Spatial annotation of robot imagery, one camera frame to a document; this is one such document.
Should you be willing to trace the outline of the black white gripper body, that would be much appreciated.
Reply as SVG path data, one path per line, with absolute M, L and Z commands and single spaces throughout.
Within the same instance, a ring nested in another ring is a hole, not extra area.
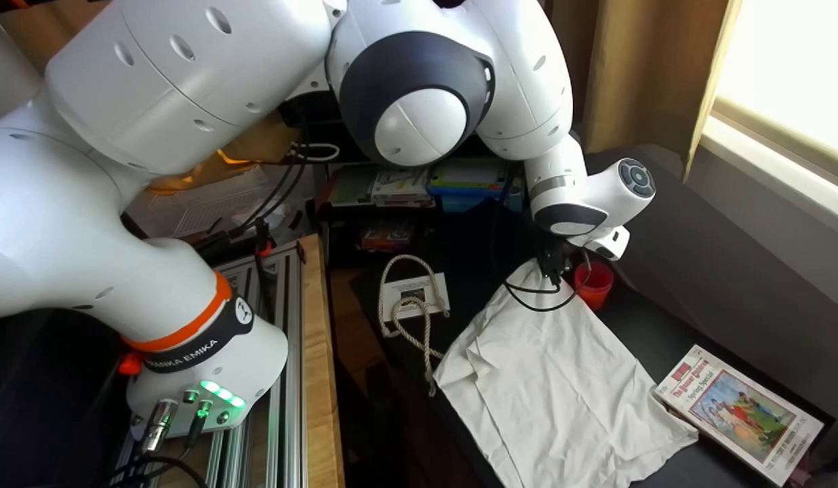
M 576 250 L 619 260 L 628 248 L 628 231 L 592 207 L 551 204 L 535 215 L 535 226 L 540 227 L 540 250 L 561 248 L 566 260 Z

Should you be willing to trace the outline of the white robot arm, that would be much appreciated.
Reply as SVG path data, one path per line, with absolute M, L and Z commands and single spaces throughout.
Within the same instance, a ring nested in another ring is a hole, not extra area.
M 78 310 L 139 352 L 140 424 L 239 425 L 288 367 L 285 332 L 195 250 L 119 218 L 312 86 L 376 164 L 479 138 L 521 164 L 535 226 L 584 250 L 622 254 L 656 195 L 631 157 L 588 170 L 540 0 L 109 0 L 0 120 L 0 317 Z

